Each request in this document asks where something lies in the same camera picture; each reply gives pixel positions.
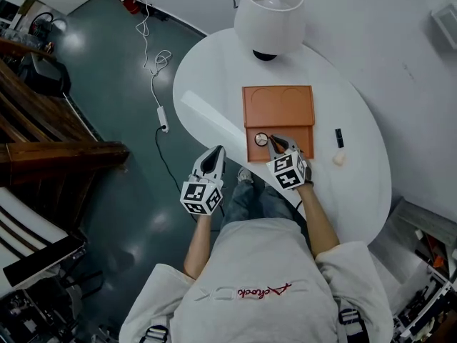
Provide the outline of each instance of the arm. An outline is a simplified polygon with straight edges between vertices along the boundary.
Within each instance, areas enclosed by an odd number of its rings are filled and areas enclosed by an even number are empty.
[[[297,188],[297,191],[305,209],[311,251],[316,257],[319,253],[336,247],[340,241],[314,193],[312,184],[305,183]]]
[[[197,279],[209,259],[211,216],[201,215],[184,260],[184,274]]]

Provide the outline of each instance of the machinery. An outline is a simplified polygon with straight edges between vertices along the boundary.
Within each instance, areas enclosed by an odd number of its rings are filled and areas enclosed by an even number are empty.
[[[294,189],[312,183],[311,168],[301,156],[295,140],[280,134],[268,138],[270,162],[266,164],[282,189]]]
[[[187,212],[210,215],[221,203],[225,159],[226,150],[218,145],[205,151],[195,161],[192,174],[181,191],[180,201]]]

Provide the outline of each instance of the gray t-shirt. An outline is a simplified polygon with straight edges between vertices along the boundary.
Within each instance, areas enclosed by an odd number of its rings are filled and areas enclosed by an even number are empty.
[[[139,342],[148,327],[167,342],[345,342],[336,301],[361,313],[370,342],[390,342],[388,301],[368,249],[342,244],[314,261],[295,222],[228,224],[194,281],[158,264],[121,329]]]

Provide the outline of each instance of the orange box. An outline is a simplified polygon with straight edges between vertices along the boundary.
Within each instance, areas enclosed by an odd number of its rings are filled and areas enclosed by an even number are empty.
[[[268,147],[254,141],[259,132],[289,136],[305,157],[314,158],[311,86],[246,86],[243,111],[248,161],[270,161]]]

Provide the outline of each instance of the jeans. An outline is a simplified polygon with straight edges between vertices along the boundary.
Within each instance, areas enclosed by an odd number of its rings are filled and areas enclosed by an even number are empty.
[[[221,229],[230,222],[249,220],[249,206],[253,202],[253,197],[253,184],[248,180],[240,182],[233,190],[226,216],[221,223]],[[264,217],[293,219],[285,201],[272,186],[266,185],[258,200],[261,203]]]

